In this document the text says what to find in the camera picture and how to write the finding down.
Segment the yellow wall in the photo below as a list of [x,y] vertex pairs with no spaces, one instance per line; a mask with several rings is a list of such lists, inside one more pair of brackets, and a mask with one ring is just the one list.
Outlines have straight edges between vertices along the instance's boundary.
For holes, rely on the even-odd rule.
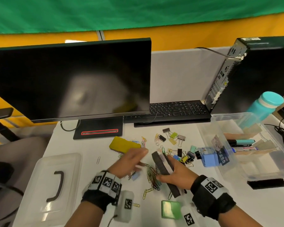
[[[106,40],[151,37],[153,51],[231,46],[239,37],[283,35],[284,13],[228,21],[104,31]],[[66,39],[97,41],[98,37],[96,32],[0,34],[0,47],[56,44],[64,43]],[[0,98],[0,108],[10,106]],[[13,116],[22,116],[9,118],[18,126],[42,125],[33,124],[17,110],[14,110]]]

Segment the monitor stand base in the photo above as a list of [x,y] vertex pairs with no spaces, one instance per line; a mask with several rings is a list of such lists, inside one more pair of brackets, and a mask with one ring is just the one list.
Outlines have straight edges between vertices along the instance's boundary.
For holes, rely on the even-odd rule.
[[122,136],[122,132],[123,116],[100,119],[83,119],[81,120],[81,124],[75,130],[73,139],[79,140],[90,138],[115,137]]

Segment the person's left hand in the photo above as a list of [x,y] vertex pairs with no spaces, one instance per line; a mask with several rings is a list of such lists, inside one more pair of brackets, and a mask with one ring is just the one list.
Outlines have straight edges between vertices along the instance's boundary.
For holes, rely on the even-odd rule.
[[130,175],[133,170],[136,172],[140,171],[141,169],[137,168],[136,165],[144,166],[140,160],[147,153],[148,149],[146,148],[131,148],[107,170],[120,179]]

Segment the black keyboard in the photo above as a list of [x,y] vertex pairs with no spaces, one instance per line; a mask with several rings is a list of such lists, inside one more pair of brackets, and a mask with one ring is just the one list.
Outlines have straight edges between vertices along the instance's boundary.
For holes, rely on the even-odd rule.
[[151,103],[149,114],[124,116],[124,123],[167,122],[167,121],[209,121],[211,115],[199,100]]

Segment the chair armrest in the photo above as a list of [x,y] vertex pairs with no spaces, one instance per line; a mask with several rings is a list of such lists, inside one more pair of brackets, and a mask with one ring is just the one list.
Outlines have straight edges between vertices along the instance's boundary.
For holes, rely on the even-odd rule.
[[5,119],[11,116],[14,109],[12,107],[0,109],[0,119]]

